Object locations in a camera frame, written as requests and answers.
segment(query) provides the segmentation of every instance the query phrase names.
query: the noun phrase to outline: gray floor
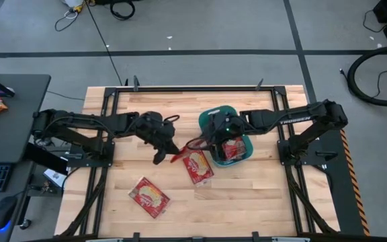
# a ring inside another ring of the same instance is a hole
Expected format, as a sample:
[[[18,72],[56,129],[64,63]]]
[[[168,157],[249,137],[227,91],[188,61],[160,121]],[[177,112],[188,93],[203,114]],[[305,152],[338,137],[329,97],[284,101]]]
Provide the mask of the gray floor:
[[[304,50],[371,50],[387,46],[383,33],[362,27],[363,14],[378,0],[290,0]],[[295,50],[284,0],[144,0],[127,22],[109,11],[91,10],[109,49],[119,50]],[[66,11],[60,1],[19,4],[5,0],[0,9],[0,52],[105,51],[87,11],[66,31],[54,22]],[[367,24],[379,29],[373,15]],[[343,105],[346,128],[361,195],[372,235],[387,236],[387,108],[367,105],[347,90],[339,68],[347,70],[357,56],[306,56],[318,99]],[[296,55],[235,54],[183,56],[115,56],[122,80],[137,75],[142,85],[304,84]],[[359,86],[375,94],[378,73],[387,56],[359,68]],[[45,73],[49,90],[83,97],[87,86],[117,85],[108,57],[0,58],[0,73]],[[387,74],[381,97],[387,98]],[[82,102],[48,94],[43,109],[80,112]],[[60,200],[36,198],[28,210],[34,225],[16,230],[12,241],[49,238]]]

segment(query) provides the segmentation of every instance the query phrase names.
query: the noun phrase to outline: teal basket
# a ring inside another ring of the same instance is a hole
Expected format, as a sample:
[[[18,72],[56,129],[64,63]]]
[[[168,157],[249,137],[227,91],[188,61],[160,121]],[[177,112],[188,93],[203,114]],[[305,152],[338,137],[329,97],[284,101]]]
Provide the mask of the teal basket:
[[[229,114],[238,115],[237,111],[231,106],[220,106],[220,107],[212,108],[210,110],[202,112],[200,115],[200,118],[198,119],[198,122],[200,123],[200,128],[201,128],[202,132],[204,132],[205,127],[207,127],[207,125],[208,125],[209,115],[216,113],[216,112],[228,112]],[[253,145],[252,145],[252,142],[250,141],[249,137],[243,135],[241,138],[243,139],[243,142],[246,146],[246,153],[241,157],[241,159],[231,159],[229,161],[219,160],[218,157],[215,157],[212,154],[213,162],[217,167],[228,167],[231,165],[235,165],[235,164],[249,158],[253,154]]]

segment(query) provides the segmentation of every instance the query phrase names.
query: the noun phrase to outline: black desk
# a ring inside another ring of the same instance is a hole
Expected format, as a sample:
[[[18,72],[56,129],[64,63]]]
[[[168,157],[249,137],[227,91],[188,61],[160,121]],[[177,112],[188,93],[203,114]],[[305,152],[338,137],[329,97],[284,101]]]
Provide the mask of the black desk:
[[[0,75],[0,83],[12,87],[15,97],[3,98],[9,108],[0,112],[0,162],[16,163],[5,192],[0,192],[0,200],[27,188],[34,170],[32,161],[22,157],[30,138],[32,114],[40,111],[46,95],[49,75]],[[14,226],[21,215],[25,194],[17,196],[17,205],[9,226],[0,231],[0,241],[9,241]]]

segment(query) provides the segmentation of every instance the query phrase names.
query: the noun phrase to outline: desk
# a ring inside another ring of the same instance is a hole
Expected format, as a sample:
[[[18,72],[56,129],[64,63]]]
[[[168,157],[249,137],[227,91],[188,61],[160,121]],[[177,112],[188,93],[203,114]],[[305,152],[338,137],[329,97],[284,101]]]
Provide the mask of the desk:
[[[88,89],[84,114],[100,115],[104,90],[104,87]],[[261,91],[134,93],[129,87],[126,90],[118,98],[117,113],[152,110],[163,117],[181,116],[174,123],[174,141],[178,147],[200,134],[198,116],[207,109],[221,105],[230,105],[237,111],[273,109],[271,94]],[[286,92],[291,108],[307,104],[303,86],[286,86]],[[294,128],[299,133],[309,125],[303,122]],[[95,135],[92,131],[83,134]],[[252,231],[261,236],[296,235],[284,167],[277,153],[277,130],[250,137],[254,147],[252,157],[227,168],[218,168],[210,162],[215,176],[200,188],[192,184],[182,162],[170,164],[168,156],[158,166],[153,165],[152,147],[135,136],[116,139],[99,237],[132,237],[134,232],[141,237],[250,237]],[[304,167],[304,175],[310,201],[328,224],[339,230],[326,175],[312,167]],[[151,218],[128,196],[142,176],[172,199],[166,213],[157,219]],[[81,168],[67,180],[55,234],[63,232],[83,206],[88,178],[89,168]],[[306,218],[301,203],[298,204],[306,230]]]
[[[12,87],[15,97],[3,97],[9,108],[0,113],[0,162],[15,163],[9,183],[2,198],[27,188],[34,170],[32,161],[22,159],[32,127],[32,114],[40,110],[46,94],[49,75],[0,75],[0,83]],[[21,215],[25,194],[17,196],[17,205],[9,226],[0,232],[0,241],[9,241],[14,226]]]

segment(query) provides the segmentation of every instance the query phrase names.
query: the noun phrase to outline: wooden tabletop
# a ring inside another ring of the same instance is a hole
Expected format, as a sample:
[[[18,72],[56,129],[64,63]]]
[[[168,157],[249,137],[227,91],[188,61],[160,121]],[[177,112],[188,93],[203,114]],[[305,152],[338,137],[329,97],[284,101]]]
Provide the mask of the wooden tabletop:
[[[88,88],[84,114],[100,114],[104,89]],[[303,86],[289,85],[286,91],[291,108],[307,104]],[[265,91],[175,91],[122,93],[118,113],[155,111],[163,117],[179,114],[180,119],[174,123],[174,141],[181,148],[199,136],[200,113],[222,105],[230,105],[238,112],[273,109],[271,95]],[[309,125],[303,122],[294,128],[300,133]],[[94,136],[93,131],[82,133]],[[286,175],[276,147],[277,129],[250,139],[254,151],[249,159],[226,168],[210,162],[215,175],[200,188],[192,184],[183,162],[170,163],[171,156],[167,155],[161,164],[153,165],[156,151],[150,145],[135,136],[115,139],[114,164],[107,177],[99,237],[132,237],[134,232],[141,237],[249,237],[252,231],[258,231],[260,236],[296,235]],[[313,206],[338,230],[326,175],[308,166],[304,167],[304,175]],[[156,219],[128,196],[142,176],[171,199],[167,211]],[[88,177],[89,168],[81,168],[68,178],[55,234],[63,232],[83,206]],[[300,202],[299,205],[306,231],[304,209]],[[93,219],[89,221],[90,232]]]

